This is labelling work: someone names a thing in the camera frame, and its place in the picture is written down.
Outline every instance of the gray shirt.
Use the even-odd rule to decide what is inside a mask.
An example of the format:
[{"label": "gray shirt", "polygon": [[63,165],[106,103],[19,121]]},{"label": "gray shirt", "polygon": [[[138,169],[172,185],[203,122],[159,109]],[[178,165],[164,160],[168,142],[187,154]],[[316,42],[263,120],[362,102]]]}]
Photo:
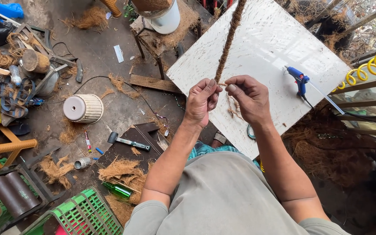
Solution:
[{"label": "gray shirt", "polygon": [[124,235],[347,235],[337,224],[287,214],[262,172],[242,154],[213,152],[189,160],[169,210],[156,200],[133,210]]}]

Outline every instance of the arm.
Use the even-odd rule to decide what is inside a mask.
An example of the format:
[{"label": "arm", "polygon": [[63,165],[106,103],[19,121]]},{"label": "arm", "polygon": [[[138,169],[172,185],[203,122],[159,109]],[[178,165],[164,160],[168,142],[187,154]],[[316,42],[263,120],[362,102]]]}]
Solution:
[{"label": "arm", "polygon": [[248,75],[232,77],[225,83],[255,132],[265,178],[287,213],[297,223],[312,217],[329,220],[310,179],[289,155],[275,129],[268,88]]},{"label": "arm", "polygon": [[207,78],[190,89],[184,119],[170,146],[150,169],[140,203],[158,200],[169,208],[170,195],[179,182],[202,128],[208,124],[208,112],[216,107],[218,94],[222,90],[214,79]]}]

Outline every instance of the plaid shorts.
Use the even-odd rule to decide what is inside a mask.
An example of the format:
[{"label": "plaid shorts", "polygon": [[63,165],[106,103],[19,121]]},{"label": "plaid shorts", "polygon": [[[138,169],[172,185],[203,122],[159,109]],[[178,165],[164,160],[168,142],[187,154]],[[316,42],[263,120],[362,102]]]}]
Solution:
[{"label": "plaid shorts", "polygon": [[[212,148],[212,147],[204,144],[201,141],[197,141],[194,145],[194,148],[191,150],[191,153],[189,154],[188,160],[192,159],[194,157],[198,157],[198,156],[207,154],[207,153],[218,152],[218,151],[230,151],[230,152],[234,152],[234,153],[243,154],[239,150],[237,150],[237,148],[235,148],[231,145],[223,145],[223,146],[220,146],[220,147]],[[255,163],[255,165],[259,168],[259,170],[261,169],[260,166],[259,166],[259,163],[255,159],[253,159],[252,162]]]}]

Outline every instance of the yellow coiled hose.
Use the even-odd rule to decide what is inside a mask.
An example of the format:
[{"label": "yellow coiled hose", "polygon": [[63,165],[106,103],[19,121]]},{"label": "yellow coiled hose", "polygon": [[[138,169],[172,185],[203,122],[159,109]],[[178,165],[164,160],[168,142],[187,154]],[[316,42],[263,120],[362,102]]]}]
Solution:
[{"label": "yellow coiled hose", "polygon": [[[368,61],[368,63],[363,64],[363,65],[359,66],[357,69],[353,69],[353,70],[351,70],[347,73],[346,82],[347,82],[347,84],[349,84],[349,86],[353,86],[353,85],[356,84],[356,79],[351,75],[355,71],[356,71],[356,75],[358,76],[359,80],[361,80],[361,81],[368,80],[368,74],[365,71],[361,70],[361,68],[363,68],[365,66],[367,67],[368,71],[371,74],[376,75],[376,72],[374,72],[371,68],[371,67],[376,68],[376,55],[372,59],[370,59]],[[335,92],[337,89],[342,90],[343,88],[345,88],[345,86],[346,86],[345,82],[342,82],[342,84],[337,86],[337,88],[335,88],[332,92]]]}]

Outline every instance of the hand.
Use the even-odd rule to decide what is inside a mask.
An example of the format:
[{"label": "hand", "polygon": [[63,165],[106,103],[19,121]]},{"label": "hand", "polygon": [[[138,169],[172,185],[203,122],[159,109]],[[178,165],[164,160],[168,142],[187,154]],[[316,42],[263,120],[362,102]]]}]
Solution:
[{"label": "hand", "polygon": [[240,106],[242,117],[249,124],[264,126],[272,123],[269,113],[268,88],[249,75],[234,76],[226,80],[228,95]]},{"label": "hand", "polygon": [[223,88],[216,80],[204,78],[189,90],[184,121],[204,128],[208,124],[208,112],[217,106],[218,94]]}]

